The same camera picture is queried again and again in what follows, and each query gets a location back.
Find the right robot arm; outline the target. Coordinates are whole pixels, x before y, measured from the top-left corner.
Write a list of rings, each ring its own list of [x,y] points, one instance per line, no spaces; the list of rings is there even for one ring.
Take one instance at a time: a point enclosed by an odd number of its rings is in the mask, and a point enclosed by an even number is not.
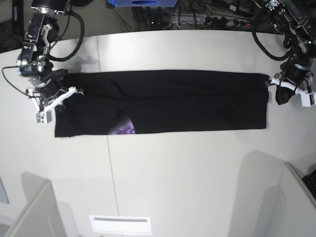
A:
[[[84,35],[85,24],[83,18],[73,7],[89,5],[89,0],[34,0],[31,8],[35,10],[28,25],[21,45],[16,64],[19,75],[29,79],[32,87],[22,91],[12,84],[8,78],[4,80],[16,91],[32,99],[38,107],[38,112],[48,112],[62,109],[64,100],[79,93],[75,87],[65,88],[61,81],[68,74],[68,70],[53,70],[53,62],[66,62],[79,51]],[[65,57],[51,55],[52,49],[61,40],[62,35],[57,23],[57,15],[74,17],[79,22],[79,39],[74,50]]]

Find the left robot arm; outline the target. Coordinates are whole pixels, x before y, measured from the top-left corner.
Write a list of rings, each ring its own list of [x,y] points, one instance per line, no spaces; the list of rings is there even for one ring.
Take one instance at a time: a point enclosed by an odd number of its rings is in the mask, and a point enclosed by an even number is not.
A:
[[[281,61],[281,71],[276,73],[268,85],[276,86],[276,102],[287,103],[299,95],[303,107],[316,103],[313,91],[311,67],[316,57],[316,27],[291,0],[257,0],[260,8],[255,16],[251,32],[257,46],[272,60]],[[267,16],[275,30],[284,35],[283,56],[274,56],[262,45],[257,37],[261,18]]]

